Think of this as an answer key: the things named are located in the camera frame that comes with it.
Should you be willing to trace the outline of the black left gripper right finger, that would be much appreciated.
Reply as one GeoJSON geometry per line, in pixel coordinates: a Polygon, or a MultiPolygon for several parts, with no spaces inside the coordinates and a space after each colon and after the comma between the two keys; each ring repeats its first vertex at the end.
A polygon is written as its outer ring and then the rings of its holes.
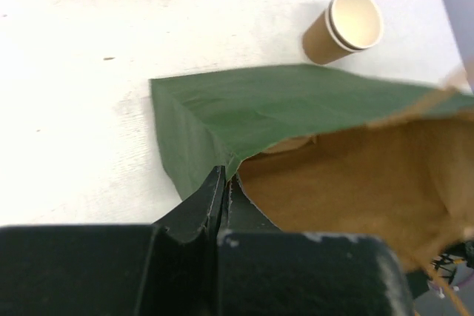
{"type": "Polygon", "coordinates": [[[281,233],[281,230],[244,194],[239,184],[228,184],[221,212],[220,236],[231,232],[281,233]]]}

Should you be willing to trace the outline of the green paper bag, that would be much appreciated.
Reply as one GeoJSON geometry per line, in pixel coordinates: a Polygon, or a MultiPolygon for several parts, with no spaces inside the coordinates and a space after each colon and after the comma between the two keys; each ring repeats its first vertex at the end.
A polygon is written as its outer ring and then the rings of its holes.
{"type": "Polygon", "coordinates": [[[310,64],[150,81],[164,171],[182,200],[217,166],[281,233],[201,253],[216,315],[414,315],[412,287],[473,237],[472,72],[439,87],[310,64]]]}

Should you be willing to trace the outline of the brown paper cup stack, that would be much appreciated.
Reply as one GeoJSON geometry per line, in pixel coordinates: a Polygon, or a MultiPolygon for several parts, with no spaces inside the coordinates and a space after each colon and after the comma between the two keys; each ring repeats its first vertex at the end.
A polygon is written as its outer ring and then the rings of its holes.
{"type": "Polygon", "coordinates": [[[302,49],[313,63],[325,65],[376,46],[384,21],[373,0],[331,0],[302,36],[302,49]]]}

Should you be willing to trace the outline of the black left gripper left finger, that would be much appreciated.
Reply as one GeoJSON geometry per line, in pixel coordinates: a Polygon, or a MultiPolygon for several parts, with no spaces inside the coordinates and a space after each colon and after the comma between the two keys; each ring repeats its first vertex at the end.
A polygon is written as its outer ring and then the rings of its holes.
{"type": "Polygon", "coordinates": [[[153,224],[155,245],[170,241],[178,245],[207,239],[216,227],[226,186],[225,168],[214,167],[202,185],[189,197],[153,224]]]}

